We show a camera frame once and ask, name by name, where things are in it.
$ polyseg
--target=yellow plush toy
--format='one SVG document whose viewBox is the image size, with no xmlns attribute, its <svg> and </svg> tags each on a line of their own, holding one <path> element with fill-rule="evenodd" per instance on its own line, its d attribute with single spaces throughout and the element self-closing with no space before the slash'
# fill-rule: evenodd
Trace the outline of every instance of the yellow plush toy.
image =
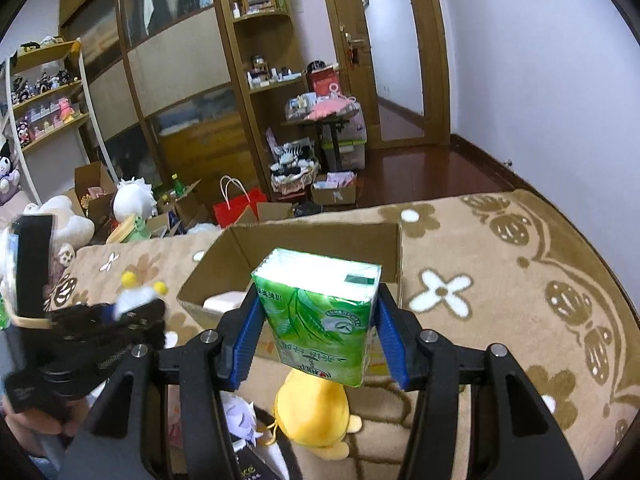
<svg viewBox="0 0 640 480">
<path fill-rule="evenodd" d="M 344 386 L 295 368 L 276 395 L 273 415 L 274 436 L 280 428 L 289 440 L 325 460 L 347 458 L 344 436 L 362 428 L 362 419 L 349 413 Z"/>
</svg>

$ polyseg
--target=bag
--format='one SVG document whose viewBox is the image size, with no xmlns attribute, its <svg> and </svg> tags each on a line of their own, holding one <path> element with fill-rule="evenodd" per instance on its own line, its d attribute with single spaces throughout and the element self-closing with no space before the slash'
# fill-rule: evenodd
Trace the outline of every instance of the bag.
<svg viewBox="0 0 640 480">
<path fill-rule="evenodd" d="M 240 195 L 229 200 L 227 188 L 231 183 L 241 189 L 244 195 Z M 267 202 L 267 196 L 259 187 L 254 187 L 249 192 L 246 192 L 242 182 L 236 178 L 231 178 L 228 175 L 225 175 L 220 179 L 220 192 L 222 193 L 222 198 L 224 198 L 225 201 L 213 206 L 213 214 L 216 216 L 216 220 L 218 220 L 220 227 L 226 227 L 238 220 L 248 205 L 251 206 L 251 209 L 257 218 L 258 209 L 256 204 L 258 202 Z"/>
</svg>

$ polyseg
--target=tissue pack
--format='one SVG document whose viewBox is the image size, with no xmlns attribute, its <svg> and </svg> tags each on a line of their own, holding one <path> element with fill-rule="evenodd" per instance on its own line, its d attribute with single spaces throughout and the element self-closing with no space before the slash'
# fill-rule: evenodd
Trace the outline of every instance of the tissue pack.
<svg viewBox="0 0 640 480">
<path fill-rule="evenodd" d="M 280 361 L 360 386 L 381 267 L 275 249 L 252 272 Z"/>
</svg>

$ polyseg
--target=white plush toy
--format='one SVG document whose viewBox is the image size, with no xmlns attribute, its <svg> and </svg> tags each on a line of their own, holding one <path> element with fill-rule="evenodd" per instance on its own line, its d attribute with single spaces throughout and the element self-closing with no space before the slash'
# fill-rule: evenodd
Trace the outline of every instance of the white plush toy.
<svg viewBox="0 0 640 480">
<path fill-rule="evenodd" d="M 55 256 L 54 261 L 62 267 L 68 267 L 76 257 L 76 251 L 87 245 L 94 236 L 94 223 L 84 216 L 75 214 L 71 209 L 71 200 L 64 195 L 55 196 L 40 207 L 31 203 L 24 208 L 24 214 L 55 216 L 56 224 L 51 237 L 51 250 Z M 0 276 L 4 276 L 6 231 L 7 229 L 4 229 L 0 232 Z"/>
<path fill-rule="evenodd" d="M 113 215 L 118 222 L 124 222 L 131 215 L 147 220 L 156 214 L 158 210 L 151 184 L 145 183 L 144 178 L 120 181 L 113 199 Z"/>
</svg>

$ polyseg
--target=green bottle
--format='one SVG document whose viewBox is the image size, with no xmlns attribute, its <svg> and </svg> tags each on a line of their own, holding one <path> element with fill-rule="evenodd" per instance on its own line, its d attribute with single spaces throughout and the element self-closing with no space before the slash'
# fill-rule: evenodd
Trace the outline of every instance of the green bottle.
<svg viewBox="0 0 640 480">
<path fill-rule="evenodd" d="M 182 195 L 184 195 L 185 187 L 178 180 L 178 174 L 177 173 L 172 174 L 171 178 L 174 180 L 174 191 L 175 191 L 176 195 L 178 196 L 178 198 L 180 198 Z"/>
<path fill-rule="evenodd" d="M 4 330 L 9 326 L 9 315 L 4 307 L 4 300 L 0 296 L 0 330 Z"/>
</svg>

